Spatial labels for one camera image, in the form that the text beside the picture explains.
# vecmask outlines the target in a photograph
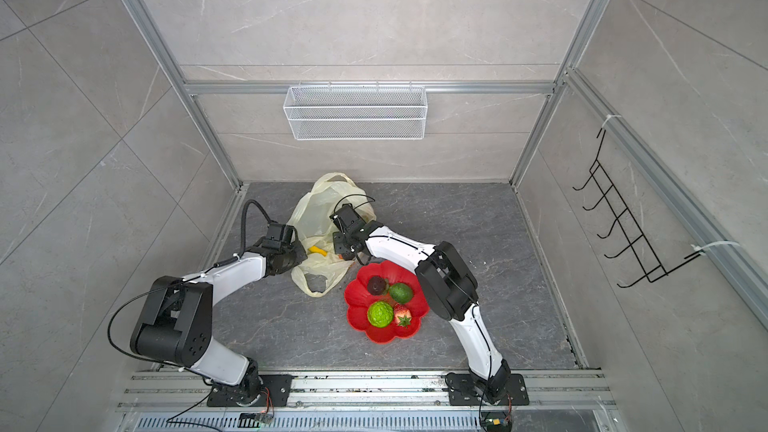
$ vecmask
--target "black mounting plate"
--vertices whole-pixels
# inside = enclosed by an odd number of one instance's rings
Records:
[[[288,404],[288,395],[290,394],[290,385],[293,382],[293,375],[260,375],[264,388],[270,391],[270,400],[273,407],[285,407]],[[208,407],[239,407],[236,399],[223,390],[211,392],[206,402]],[[262,394],[249,407],[266,407],[266,394]]]
[[[451,405],[480,405],[480,395],[475,389],[475,379],[470,374],[446,374],[448,401]],[[510,399],[503,398],[496,405],[529,405],[528,388],[520,374],[510,374],[504,386]]]

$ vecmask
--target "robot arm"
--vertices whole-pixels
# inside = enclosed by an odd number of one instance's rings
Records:
[[[396,234],[380,222],[366,222],[350,204],[339,208],[331,219],[340,230],[334,234],[336,253],[351,258],[350,254],[367,252],[417,276],[430,308],[456,331],[475,388],[492,404],[503,398],[509,366],[485,328],[477,281],[456,249],[447,242],[424,244]],[[262,391],[258,366],[213,339],[213,306],[246,284],[288,272],[305,258],[295,229],[270,221],[267,234],[240,255],[206,272],[159,278],[144,303],[130,340],[131,350],[181,364],[213,380],[219,389],[236,397],[238,404],[252,404]]]
[[[366,222],[350,204],[336,210],[331,220],[339,229],[333,237],[335,252],[367,252],[416,274],[430,309],[449,321],[461,341],[475,388],[492,404],[504,397],[511,372],[480,315],[477,280],[456,248],[448,242],[417,242],[380,222]]]

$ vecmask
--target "black metal hook rack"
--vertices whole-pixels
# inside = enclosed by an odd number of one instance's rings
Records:
[[[656,251],[654,250],[654,246],[650,244],[650,241],[648,240],[648,237],[645,235],[645,231],[643,231],[642,227],[638,223],[638,220],[635,218],[634,214],[629,209],[629,206],[627,205],[626,201],[624,200],[624,197],[621,195],[621,192],[619,192],[619,189],[614,184],[614,181],[610,178],[610,175],[608,174],[608,171],[605,170],[605,168],[603,168],[603,165],[600,163],[600,150],[603,149],[603,141],[605,140],[605,130],[600,129],[600,132],[598,132],[597,139],[600,139],[600,146],[598,147],[598,153],[596,153],[595,156],[594,156],[594,161],[592,162],[592,165],[589,167],[589,178],[587,179],[587,181],[581,187],[579,187],[579,188],[573,187],[573,190],[577,190],[577,191],[578,190],[583,190],[587,186],[587,184],[589,184],[590,182],[594,182],[595,185],[598,187],[598,189],[600,189],[600,194],[602,194],[602,195],[600,196],[600,199],[593,206],[591,206],[589,208],[582,206],[582,208],[584,210],[586,210],[586,211],[594,210],[598,205],[600,205],[600,202],[605,200],[605,203],[608,204],[610,212],[614,216],[614,221],[610,225],[610,229],[608,230],[608,233],[606,235],[597,234],[597,236],[600,237],[600,238],[608,238],[610,236],[610,234],[614,231],[614,228],[616,227],[616,225],[618,224],[619,229],[621,230],[621,233],[624,234],[624,238],[627,239],[628,245],[626,247],[622,248],[621,251],[618,254],[616,254],[616,255],[604,254],[604,256],[606,258],[616,258],[619,255],[625,253],[627,250],[631,249],[631,251],[634,254],[635,258],[638,260],[638,264],[640,264],[640,269],[643,271],[643,274],[640,276],[640,278],[638,280],[632,282],[629,285],[622,285],[622,284],[617,284],[617,285],[619,287],[621,287],[621,288],[629,288],[629,287],[632,287],[633,285],[639,283],[644,278],[647,279],[648,282],[656,282],[660,278],[667,277],[667,275],[669,275],[672,272],[676,271],[678,268],[686,265],[688,262],[691,262],[691,261],[695,260],[697,257],[699,257],[702,254],[704,254],[702,251],[696,251],[696,252],[694,252],[692,254],[688,254],[685,257],[683,257],[683,261],[682,261],[681,264],[678,264],[676,267],[673,267],[673,268],[670,268],[670,269],[667,269],[664,266],[664,264],[661,263],[661,260],[659,259],[659,256],[657,255]],[[600,182],[594,176],[594,174],[597,173],[598,170],[602,171],[602,173],[605,175],[606,179],[610,183],[609,187],[607,187],[605,190],[603,190],[603,187],[600,185]],[[608,200],[608,193],[610,192],[611,189],[616,191],[616,194],[619,196],[619,199],[621,200],[622,209],[620,210],[619,213],[616,213],[616,208],[614,208],[613,205],[610,203],[610,200]],[[640,231],[640,234],[636,238],[634,238],[634,239],[630,239],[629,238],[629,235],[627,234],[627,230],[621,224],[621,220],[620,219],[621,219],[621,216],[623,216],[624,214],[628,214],[631,217],[631,219],[634,222],[635,226]],[[637,245],[641,240],[645,242],[645,244],[648,246],[648,249],[651,251],[651,253],[653,253],[654,258],[656,259],[656,262],[658,264],[658,265],[656,265],[656,267],[654,267],[654,268],[652,268],[651,270],[648,270],[648,271],[646,270],[645,265],[643,264],[643,261],[640,260],[640,256],[638,255],[638,251],[635,250],[635,245]],[[651,278],[650,275],[652,273],[656,272],[657,270],[661,270],[661,274],[658,277],[656,277],[656,278]]]

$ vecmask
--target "ventilation grille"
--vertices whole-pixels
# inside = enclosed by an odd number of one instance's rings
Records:
[[[294,86],[283,109],[298,140],[423,139],[421,86]]]
[[[315,412],[280,410],[271,424],[255,424],[240,420],[240,412],[187,412],[177,420],[218,427],[226,432],[269,430],[270,432],[343,432],[352,430],[402,430],[433,432],[480,430],[477,414],[473,411],[383,411],[383,412]],[[134,432],[165,432],[168,430],[211,430],[191,424],[167,424],[172,413],[144,412]]]

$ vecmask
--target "black cable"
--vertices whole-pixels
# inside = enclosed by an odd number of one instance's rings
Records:
[[[472,296],[471,296],[470,294],[467,294],[467,293],[466,293],[466,291],[465,291],[463,288],[461,288],[461,287],[459,287],[459,286],[458,286],[458,284],[456,283],[456,281],[454,281],[454,280],[451,278],[451,275],[450,275],[450,273],[447,273],[447,274],[446,274],[446,277],[448,278],[448,280],[449,280],[449,281],[451,281],[451,283],[453,283],[453,284],[456,286],[456,288],[457,288],[458,290],[462,291],[462,293],[464,293],[464,295],[466,295],[466,296],[467,296],[467,298],[469,299],[469,301],[470,301],[471,303],[473,303],[473,304],[477,305],[478,307],[480,307],[480,304],[478,304],[478,303],[477,303],[477,301],[475,301],[475,299],[473,299],[473,298],[472,298]]]
[[[371,263],[371,260],[373,260],[373,257],[370,257],[370,258],[368,259],[368,262],[366,262],[365,264],[363,264],[363,263],[362,263],[362,261],[360,260],[360,253],[359,253],[359,252],[355,252],[355,258],[357,259],[357,263],[358,263],[358,264],[360,264],[360,265],[362,265],[363,267],[365,267],[366,265],[370,264],[370,263]]]
[[[482,402],[485,400],[485,394],[488,392],[488,382],[491,381],[491,370],[493,369],[493,358],[492,356],[488,356],[488,362],[490,363],[488,365],[488,379],[485,381],[485,388],[482,390],[482,397],[480,397],[480,405],[478,407],[478,420],[480,422],[480,427],[482,427],[483,430],[487,430],[485,428],[485,423],[482,419]]]
[[[359,206],[352,207],[352,210],[357,210],[358,207],[363,207],[365,204],[370,204],[371,202],[376,202],[376,199],[375,198],[371,198],[370,200],[363,202]]]
[[[485,347],[488,348],[488,378],[485,379],[485,388],[482,391],[482,396],[480,397],[480,405],[478,406],[478,420],[480,421],[480,427],[482,427],[484,430],[485,425],[483,425],[482,421],[482,402],[485,400],[485,395],[488,392],[488,386],[491,382],[491,371],[493,370],[493,353],[491,352],[491,345],[488,343],[488,340],[485,338],[485,334],[482,332],[482,328],[480,327],[480,324],[478,324],[478,320],[475,317],[475,310],[472,310],[472,320],[475,322],[475,326],[478,328],[478,332],[480,332],[480,335],[482,336],[482,340],[485,342]]]
[[[251,204],[254,204],[256,207],[259,208],[259,210],[261,211],[261,214],[264,216],[268,224],[271,224],[272,222],[274,222],[274,220],[270,218],[270,215],[266,213],[266,210],[264,210],[264,207],[262,207],[261,204],[259,204],[252,198],[249,198],[248,200],[245,201],[245,203],[243,204],[243,211],[240,214],[240,256],[241,257],[245,253],[245,222],[248,215],[248,207]]]
[[[404,240],[400,240],[400,239],[399,239],[399,238],[397,238],[397,237],[389,237],[389,235],[371,235],[371,236],[370,236],[370,237],[368,237],[368,238],[390,238],[391,240],[394,240],[394,241],[398,241],[398,242],[400,242],[401,244],[405,244],[405,245],[408,245],[409,247],[411,247],[411,248],[414,248],[414,249],[418,250],[420,253],[422,253],[422,254],[426,255],[427,257],[429,257],[429,254],[427,254],[426,252],[424,252],[423,250],[421,250],[421,249],[420,249],[420,248],[418,248],[417,246],[415,246],[415,245],[413,245],[413,244],[408,244],[408,242],[406,242],[406,241],[404,241]]]
[[[213,269],[214,269],[214,268],[213,268],[213,267],[211,267],[211,268],[209,268],[208,270],[206,270],[206,271],[205,271],[205,272],[203,272],[203,273],[207,273],[207,272],[210,272],[210,271],[211,271],[211,270],[213,270]],[[185,281],[181,281],[181,282],[175,282],[175,283],[173,283],[173,284],[170,284],[170,285],[168,285],[168,286],[166,286],[166,287],[159,287],[159,288],[156,288],[156,289],[150,290],[149,292],[145,292],[145,293],[143,293],[143,294],[137,295],[136,297],[132,298],[132,299],[131,299],[131,300],[129,300],[128,302],[125,302],[124,304],[122,304],[122,305],[121,305],[121,306],[118,308],[118,310],[117,310],[117,311],[115,311],[115,312],[114,312],[114,314],[112,314],[112,318],[111,318],[111,319],[109,319],[109,323],[107,323],[107,340],[109,341],[109,344],[110,344],[110,345],[111,345],[111,346],[114,348],[114,350],[117,350],[117,351],[118,351],[118,352],[120,352],[122,355],[127,355],[127,356],[128,356],[128,357],[130,357],[130,358],[134,358],[134,359],[136,359],[136,360],[143,360],[144,362],[151,362],[151,363],[153,363],[153,364],[162,364],[162,365],[168,365],[168,366],[171,366],[171,367],[173,367],[173,368],[178,368],[178,367],[179,367],[179,365],[178,365],[178,364],[174,364],[174,363],[172,363],[172,362],[167,362],[167,361],[165,361],[165,360],[153,360],[153,359],[148,359],[148,358],[146,358],[146,357],[141,357],[141,356],[139,356],[139,355],[134,355],[134,354],[131,354],[130,352],[126,352],[125,350],[123,350],[123,349],[121,349],[120,347],[118,347],[118,345],[117,345],[117,344],[116,344],[116,343],[115,343],[115,342],[112,340],[112,323],[114,322],[115,318],[118,316],[118,314],[120,313],[120,311],[121,311],[121,310],[123,310],[124,308],[126,308],[126,307],[128,306],[128,304],[130,304],[131,302],[137,301],[137,300],[139,300],[140,298],[142,298],[142,297],[144,297],[144,296],[146,296],[146,295],[149,295],[149,294],[151,294],[151,293],[153,293],[153,292],[158,292],[158,291],[166,291],[166,290],[168,290],[168,289],[169,289],[169,288],[171,288],[171,287],[175,287],[176,285],[178,285],[178,284],[183,284],[183,283],[185,283],[185,282],[193,281],[193,280],[195,280],[196,278],[197,278],[197,277],[188,278],[188,279],[187,279],[187,280],[185,280]],[[202,378],[206,379],[206,377],[205,377],[205,376],[203,376],[202,374],[198,374],[198,373],[197,373],[197,372],[195,372],[194,370],[188,369],[188,368],[186,368],[186,367],[185,367],[184,369],[185,369],[185,370],[187,370],[187,371],[189,371],[189,372],[192,372],[193,374],[199,375],[199,376],[201,376]]]
[[[339,201],[338,201],[338,202],[336,203],[336,205],[333,207],[333,211],[334,211],[334,212],[336,212],[336,209],[339,207],[339,204],[341,203],[341,201],[342,201],[342,200],[344,200],[344,199],[345,199],[345,198],[347,198],[347,197],[367,197],[367,198],[370,198],[370,199],[371,199],[369,202],[364,202],[364,204],[368,204],[368,203],[370,203],[370,202],[376,202],[376,199],[375,199],[375,198],[373,198],[373,197],[371,197],[371,196],[367,196],[367,195],[365,195],[365,194],[349,194],[348,196],[343,196],[343,197],[341,197],[341,198],[339,199]]]
[[[211,430],[216,430],[216,432],[224,432],[224,431],[223,431],[222,429],[220,429],[219,427],[214,427],[213,425],[201,424],[200,422],[191,422],[191,421],[188,421],[188,420],[174,420],[175,418],[179,417],[180,415],[186,414],[187,412],[189,412],[189,411],[190,411],[190,410],[192,410],[193,408],[196,408],[198,405],[202,404],[202,403],[203,403],[203,400],[206,400],[208,397],[210,397],[210,395],[211,395],[213,392],[214,392],[214,389],[210,389],[210,392],[208,392],[208,394],[207,394],[205,397],[203,397],[203,398],[201,398],[200,400],[198,400],[198,402],[197,402],[195,405],[193,405],[193,406],[191,406],[191,407],[187,408],[186,410],[183,410],[183,411],[179,412],[178,414],[176,414],[176,415],[175,415],[175,416],[173,416],[172,418],[166,419],[166,420],[165,420],[165,423],[166,423],[166,424],[186,424],[186,425],[197,425],[197,427],[208,427],[208,428],[209,428],[209,429],[211,429]]]

